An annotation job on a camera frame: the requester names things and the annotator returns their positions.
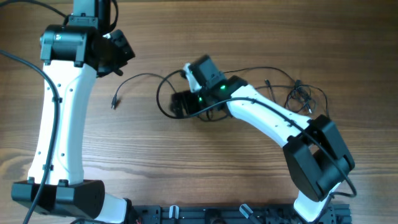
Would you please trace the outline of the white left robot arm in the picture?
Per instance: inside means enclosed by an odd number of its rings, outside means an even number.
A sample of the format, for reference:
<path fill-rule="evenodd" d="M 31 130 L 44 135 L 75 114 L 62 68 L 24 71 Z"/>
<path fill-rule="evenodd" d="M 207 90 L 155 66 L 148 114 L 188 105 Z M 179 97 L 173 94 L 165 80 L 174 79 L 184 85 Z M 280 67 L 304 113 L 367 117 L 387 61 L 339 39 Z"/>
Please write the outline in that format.
<path fill-rule="evenodd" d="M 13 201 L 33 213 L 73 217 L 77 223 L 126 223 L 130 202 L 107 194 L 100 180 L 86 180 L 82 143 L 86 111 L 97 78 L 134 57 L 116 28 L 116 1 L 75 1 L 63 24 L 40 38 L 38 70 L 45 80 L 39 140 L 27 179 L 12 185 Z"/>

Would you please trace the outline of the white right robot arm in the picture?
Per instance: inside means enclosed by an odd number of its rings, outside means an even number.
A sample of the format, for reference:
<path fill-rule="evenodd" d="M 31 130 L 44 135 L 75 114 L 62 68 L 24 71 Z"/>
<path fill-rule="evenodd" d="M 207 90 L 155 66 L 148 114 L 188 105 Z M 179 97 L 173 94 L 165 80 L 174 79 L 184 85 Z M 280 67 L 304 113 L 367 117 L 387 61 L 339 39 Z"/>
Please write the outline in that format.
<path fill-rule="evenodd" d="M 323 114 L 315 119 L 298 114 L 261 95 L 246 80 L 226 78 L 204 55 L 182 68 L 189 89 L 172 95 L 171 118 L 197 117 L 211 110 L 247 122 L 270 137 L 283 150 L 290 177 L 299 193 L 293 204 L 294 216 L 318 223 L 329 211 L 338 186 L 346 182 L 356 196 L 348 174 L 354 159 L 336 124 Z"/>

